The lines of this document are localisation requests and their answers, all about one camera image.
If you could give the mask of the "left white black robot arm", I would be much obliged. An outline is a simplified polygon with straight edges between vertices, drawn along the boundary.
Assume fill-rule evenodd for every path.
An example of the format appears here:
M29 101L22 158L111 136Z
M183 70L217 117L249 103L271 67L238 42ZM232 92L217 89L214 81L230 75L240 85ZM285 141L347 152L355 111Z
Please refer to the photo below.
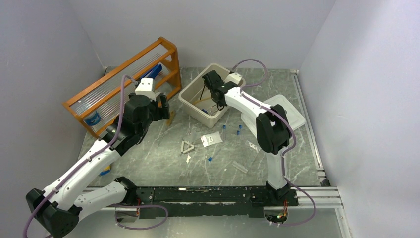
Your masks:
M52 238L68 235L84 218L109 205L138 205L137 186L118 177L101 189L83 190L108 165L122 157L146 137L154 121L170 118L169 103L163 93L150 99L129 94L124 112L94 142L91 149L65 174L44 189L34 188L26 195L31 219L36 219Z

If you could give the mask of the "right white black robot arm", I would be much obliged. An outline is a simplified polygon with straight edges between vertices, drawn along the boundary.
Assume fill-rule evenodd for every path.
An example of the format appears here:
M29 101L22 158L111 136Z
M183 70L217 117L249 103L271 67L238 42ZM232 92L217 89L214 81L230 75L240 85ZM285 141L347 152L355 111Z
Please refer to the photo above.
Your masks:
M238 86L238 75L232 73L230 76L233 79L223 81L212 70L204 74L202 80L211 99L218 106L233 107L254 118L257 142L265 151L269 168L267 199L272 205L280 205L291 189L291 183L286 177L286 153L291 150L290 138L295 138L295 134L281 105L270 106L253 98Z

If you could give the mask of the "tan rubber tubing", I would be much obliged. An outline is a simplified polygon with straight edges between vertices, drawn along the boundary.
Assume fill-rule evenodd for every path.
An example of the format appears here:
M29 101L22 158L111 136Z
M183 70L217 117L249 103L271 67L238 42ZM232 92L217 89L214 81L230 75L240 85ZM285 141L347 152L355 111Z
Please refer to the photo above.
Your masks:
M204 101L207 101L207 100L212 100L212 97L206 97L206 98L199 99L199 100L193 102L192 105L196 105L198 103L201 103L201 102L204 102Z

